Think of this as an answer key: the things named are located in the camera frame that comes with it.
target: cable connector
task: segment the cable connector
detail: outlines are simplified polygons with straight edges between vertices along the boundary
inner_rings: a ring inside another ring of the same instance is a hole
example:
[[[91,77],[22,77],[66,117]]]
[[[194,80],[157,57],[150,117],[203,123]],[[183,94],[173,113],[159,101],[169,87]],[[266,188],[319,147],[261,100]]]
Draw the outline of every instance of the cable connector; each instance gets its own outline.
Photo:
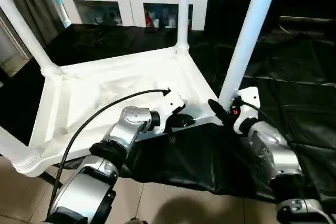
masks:
[[[237,92],[237,97],[233,101],[235,108],[239,108],[239,116],[233,125],[233,129],[237,134],[242,134],[239,129],[240,125],[246,120],[251,118],[258,119],[258,111],[251,106],[247,106],[246,103],[253,105],[256,108],[260,108],[259,93],[257,87],[248,87]]]
[[[164,96],[164,97],[165,97],[166,95],[168,95],[170,92],[171,92],[170,88],[168,88],[167,90],[165,90],[165,89],[162,90],[162,93],[163,93],[163,96]]]

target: bottle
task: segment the bottle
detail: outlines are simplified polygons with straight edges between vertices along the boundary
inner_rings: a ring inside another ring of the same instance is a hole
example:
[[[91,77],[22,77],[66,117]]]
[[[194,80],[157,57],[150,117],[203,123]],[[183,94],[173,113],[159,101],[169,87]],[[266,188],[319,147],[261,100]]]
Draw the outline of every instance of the bottle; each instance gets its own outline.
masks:
[[[156,19],[153,21],[153,26],[154,26],[155,28],[159,28],[159,26],[160,26],[160,20],[159,20],[158,18],[156,18]]]
[[[154,11],[148,11],[148,15],[151,18],[152,21],[156,19],[156,14]]]
[[[163,7],[162,8],[162,25],[164,27],[169,25],[168,19],[169,19],[169,9],[168,7]]]
[[[149,17],[148,11],[145,11],[145,22],[146,22],[146,27],[152,27],[152,20]]]
[[[176,28],[176,15],[169,14],[168,25],[172,28]]]

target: white plastic table frame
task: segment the white plastic table frame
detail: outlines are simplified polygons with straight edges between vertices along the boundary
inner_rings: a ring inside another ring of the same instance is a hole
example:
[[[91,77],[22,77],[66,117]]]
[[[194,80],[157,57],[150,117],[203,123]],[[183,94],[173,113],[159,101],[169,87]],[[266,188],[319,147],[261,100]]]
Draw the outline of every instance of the white plastic table frame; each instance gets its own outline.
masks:
[[[271,0],[251,0],[247,16],[221,91],[219,102],[228,109],[243,78]],[[170,88],[187,106],[182,113],[196,119],[193,126],[222,123],[207,104],[218,100],[188,53],[188,0],[178,4],[175,47],[58,67],[49,59],[12,0],[0,7],[41,67],[45,77],[29,147],[0,127],[0,153],[16,170],[35,177],[59,163],[79,126],[99,108],[126,95],[148,89]],[[75,140],[68,160],[89,154],[128,105],[154,109],[162,94],[151,93],[113,106],[94,119]],[[144,134],[140,140],[154,137]]]

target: white wall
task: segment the white wall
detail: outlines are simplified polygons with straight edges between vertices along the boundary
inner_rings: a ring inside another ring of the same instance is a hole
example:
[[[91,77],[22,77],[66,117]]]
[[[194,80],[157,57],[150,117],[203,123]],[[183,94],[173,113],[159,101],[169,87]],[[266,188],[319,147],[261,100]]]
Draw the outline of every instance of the white wall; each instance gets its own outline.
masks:
[[[15,53],[17,53],[16,49],[0,27],[0,64],[8,60]]]

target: black cable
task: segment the black cable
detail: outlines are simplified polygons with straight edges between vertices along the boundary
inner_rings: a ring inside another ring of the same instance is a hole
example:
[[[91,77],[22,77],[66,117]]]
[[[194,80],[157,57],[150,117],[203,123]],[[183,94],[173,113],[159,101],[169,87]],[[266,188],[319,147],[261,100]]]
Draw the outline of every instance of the black cable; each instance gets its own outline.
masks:
[[[253,104],[248,103],[248,102],[244,102],[244,101],[242,101],[242,103],[243,103],[244,105],[247,105],[247,106],[249,106],[249,107],[255,109],[256,111],[258,111],[258,112],[259,112],[260,114],[262,114],[268,121],[270,121],[270,122],[273,124],[273,126],[274,126],[275,128],[277,128],[277,129],[279,130],[279,127],[277,126],[277,123],[276,123],[276,122],[275,122],[275,121],[274,121],[268,114],[266,114],[264,111],[262,111],[260,108],[254,106]]]
[[[116,105],[117,103],[120,103],[120,102],[123,102],[127,99],[130,99],[130,98],[133,98],[133,97],[136,97],[138,95],[141,95],[141,94],[147,94],[147,93],[154,93],[154,92],[162,92],[163,95],[166,95],[170,92],[170,90],[165,90],[165,89],[152,89],[152,90],[146,90],[146,91],[141,91],[141,92],[138,92],[138,93],[135,93],[135,94],[131,94],[131,95],[128,95],[127,97],[124,97],[124,98],[121,98],[119,100],[116,100],[114,102],[111,102],[110,104],[104,106],[103,108],[101,108],[100,110],[98,110],[95,114],[93,114],[89,119],[87,119],[80,127],[79,129],[75,132],[75,134],[72,136],[70,142],[68,143],[68,146],[67,148],[65,149],[64,151],[64,154],[63,154],[63,157],[62,157],[62,160],[61,162],[59,163],[59,168],[58,168],[58,172],[57,172],[57,175],[56,175],[56,180],[55,180],[55,184],[54,184],[54,187],[53,187],[53,191],[51,193],[51,198],[50,198],[50,203],[49,203],[49,208],[48,208],[48,216],[50,215],[50,211],[51,211],[51,207],[52,207],[52,203],[54,202],[55,200],[55,197],[56,197],[56,193],[57,193],[57,189],[58,189],[58,184],[59,184],[59,181],[60,181],[60,178],[61,178],[61,174],[62,174],[62,171],[63,171],[63,167],[64,167],[64,163],[67,159],[67,156],[69,154],[69,151],[71,149],[71,146],[73,144],[73,142],[75,141],[76,137],[79,135],[79,133],[94,119],[96,118],[99,114],[101,114],[103,111],[107,110],[108,108]]]
[[[56,179],[47,172],[43,172],[41,175],[38,176],[39,178],[43,179],[45,182],[48,182],[52,186],[55,184]],[[58,183],[58,189],[62,187],[62,183]]]

